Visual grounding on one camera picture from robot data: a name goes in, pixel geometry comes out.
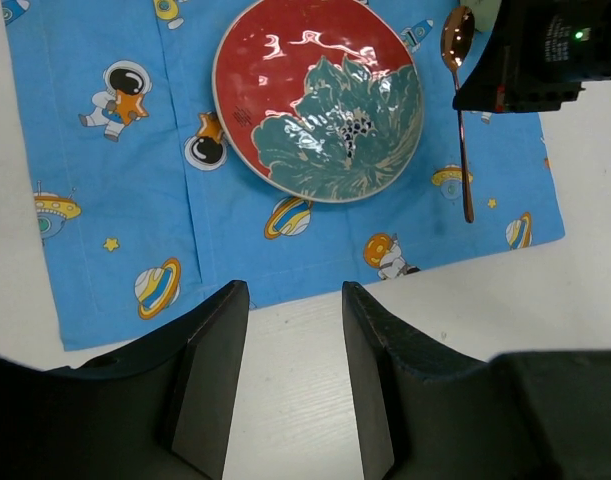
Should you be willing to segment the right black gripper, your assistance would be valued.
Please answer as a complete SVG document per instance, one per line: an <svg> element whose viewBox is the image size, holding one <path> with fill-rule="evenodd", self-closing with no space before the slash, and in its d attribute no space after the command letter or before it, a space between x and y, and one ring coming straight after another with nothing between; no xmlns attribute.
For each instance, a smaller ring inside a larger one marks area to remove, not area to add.
<svg viewBox="0 0 611 480"><path fill-rule="evenodd" d="M611 81L611 0L502 1L456 110L558 111L585 82Z"/></svg>

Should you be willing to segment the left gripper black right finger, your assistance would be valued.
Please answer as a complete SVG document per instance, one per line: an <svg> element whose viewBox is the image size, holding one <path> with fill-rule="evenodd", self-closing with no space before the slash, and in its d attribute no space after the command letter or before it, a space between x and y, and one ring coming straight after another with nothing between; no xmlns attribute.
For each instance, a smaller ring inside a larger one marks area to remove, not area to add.
<svg viewBox="0 0 611 480"><path fill-rule="evenodd" d="M440 391L484 363L401 320L357 282L343 283L342 322L363 476L392 479L413 458L414 423L429 434Z"/></svg>

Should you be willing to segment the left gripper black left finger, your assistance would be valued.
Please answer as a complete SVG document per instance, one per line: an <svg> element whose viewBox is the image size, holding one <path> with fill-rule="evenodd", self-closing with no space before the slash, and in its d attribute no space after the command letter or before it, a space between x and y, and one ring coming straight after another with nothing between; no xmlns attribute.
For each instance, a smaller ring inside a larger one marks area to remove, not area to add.
<svg viewBox="0 0 611 480"><path fill-rule="evenodd" d="M76 369L57 370L49 440L77 479L220 479L246 339L249 292L196 308Z"/></svg>

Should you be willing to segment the copper spoon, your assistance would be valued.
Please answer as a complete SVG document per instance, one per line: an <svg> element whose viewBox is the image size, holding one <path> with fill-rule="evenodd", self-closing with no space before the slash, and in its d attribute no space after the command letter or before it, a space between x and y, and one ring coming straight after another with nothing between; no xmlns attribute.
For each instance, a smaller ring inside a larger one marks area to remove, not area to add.
<svg viewBox="0 0 611 480"><path fill-rule="evenodd" d="M471 50L474 33L475 20L471 9L463 5L455 7L444 22L440 47L441 59L451 74L456 93L460 91L458 72ZM469 165L463 113L460 109L457 109L456 115L459 132L464 218L467 223L472 224L475 219L475 214L469 181Z"/></svg>

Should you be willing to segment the blue space-print cloth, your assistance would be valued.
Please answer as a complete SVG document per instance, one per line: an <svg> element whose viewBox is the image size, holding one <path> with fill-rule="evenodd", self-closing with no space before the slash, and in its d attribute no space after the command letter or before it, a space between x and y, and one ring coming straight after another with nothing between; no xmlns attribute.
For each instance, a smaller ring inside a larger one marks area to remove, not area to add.
<svg viewBox="0 0 611 480"><path fill-rule="evenodd" d="M244 280L252 308L561 239L536 114L466 113L466 222L449 1L357 1L417 67L424 120L383 191L320 203L255 174L225 136L217 47L258 1L5 1L21 126L60 337L81 350L142 336Z"/></svg>

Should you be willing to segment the red and teal plate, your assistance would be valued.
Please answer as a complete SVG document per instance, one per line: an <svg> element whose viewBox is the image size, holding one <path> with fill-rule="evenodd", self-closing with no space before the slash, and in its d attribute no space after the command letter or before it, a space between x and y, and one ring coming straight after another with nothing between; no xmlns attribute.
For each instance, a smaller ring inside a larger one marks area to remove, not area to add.
<svg viewBox="0 0 611 480"><path fill-rule="evenodd" d="M216 50L224 133L264 181L320 203L369 198L406 169L424 99L403 41L357 1L258 1Z"/></svg>

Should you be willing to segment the pale yellow mug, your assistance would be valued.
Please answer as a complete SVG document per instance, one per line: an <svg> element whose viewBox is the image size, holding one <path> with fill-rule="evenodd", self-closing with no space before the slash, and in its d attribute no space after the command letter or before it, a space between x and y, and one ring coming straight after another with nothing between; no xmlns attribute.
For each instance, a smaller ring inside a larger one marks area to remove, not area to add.
<svg viewBox="0 0 611 480"><path fill-rule="evenodd" d="M470 6L476 29L480 32L491 32L494 28L501 0L473 0Z"/></svg>

